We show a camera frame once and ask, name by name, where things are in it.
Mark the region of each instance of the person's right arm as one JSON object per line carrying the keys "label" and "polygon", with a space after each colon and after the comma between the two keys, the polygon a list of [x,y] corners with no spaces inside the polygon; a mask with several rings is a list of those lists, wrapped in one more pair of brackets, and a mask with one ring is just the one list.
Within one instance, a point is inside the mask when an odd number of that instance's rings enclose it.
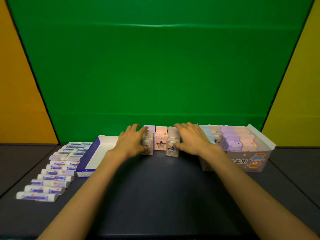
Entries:
{"label": "person's right arm", "polygon": [[202,157],[218,174],[224,186],[262,240],[319,240],[320,238],[274,197],[250,178],[212,144],[197,124],[174,125],[183,140],[175,146]]}

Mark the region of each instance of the blue and white box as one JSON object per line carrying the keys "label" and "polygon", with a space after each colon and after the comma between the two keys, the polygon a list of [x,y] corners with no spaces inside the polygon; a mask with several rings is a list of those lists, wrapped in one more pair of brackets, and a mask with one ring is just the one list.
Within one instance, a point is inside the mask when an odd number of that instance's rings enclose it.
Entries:
{"label": "blue and white box", "polygon": [[107,151],[114,149],[118,136],[98,136],[83,155],[76,169],[80,178],[90,177],[97,169]]}

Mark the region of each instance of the hand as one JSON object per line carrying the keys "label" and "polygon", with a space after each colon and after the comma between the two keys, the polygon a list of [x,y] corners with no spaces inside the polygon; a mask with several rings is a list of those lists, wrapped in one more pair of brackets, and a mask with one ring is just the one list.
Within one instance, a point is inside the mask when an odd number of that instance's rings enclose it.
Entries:
{"label": "hand", "polygon": [[139,131],[137,131],[137,127],[141,126],[138,124],[129,125],[125,132],[121,132],[114,149],[112,149],[114,153],[123,155],[125,160],[150,149],[147,146],[141,145],[143,133],[145,133],[148,127],[143,127]]}
{"label": "hand", "polygon": [[174,127],[178,129],[183,140],[183,143],[174,144],[178,149],[201,157],[204,157],[207,151],[211,151],[212,149],[222,151],[220,146],[212,144],[209,141],[198,124],[188,122],[186,124],[175,124]]}

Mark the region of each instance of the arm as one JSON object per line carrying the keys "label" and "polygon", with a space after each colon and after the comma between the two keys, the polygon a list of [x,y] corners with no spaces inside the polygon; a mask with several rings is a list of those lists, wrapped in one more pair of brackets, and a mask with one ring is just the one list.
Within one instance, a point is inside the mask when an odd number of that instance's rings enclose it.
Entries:
{"label": "arm", "polygon": [[262,240],[319,240],[320,238],[224,153],[210,143],[197,124],[175,124],[183,139],[177,148],[206,160]]}
{"label": "arm", "polygon": [[126,132],[121,132],[114,149],[106,153],[96,171],[39,236],[39,240],[86,238],[107,186],[117,169],[128,158],[149,149],[140,144],[142,135],[148,127],[143,127],[136,132],[138,126],[138,124],[128,126]]}

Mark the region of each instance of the green panel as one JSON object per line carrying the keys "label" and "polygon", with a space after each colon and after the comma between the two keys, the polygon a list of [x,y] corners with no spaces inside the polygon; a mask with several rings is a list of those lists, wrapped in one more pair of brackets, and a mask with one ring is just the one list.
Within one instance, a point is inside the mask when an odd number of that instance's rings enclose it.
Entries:
{"label": "green panel", "polygon": [[260,129],[312,0],[8,0],[61,142]]}

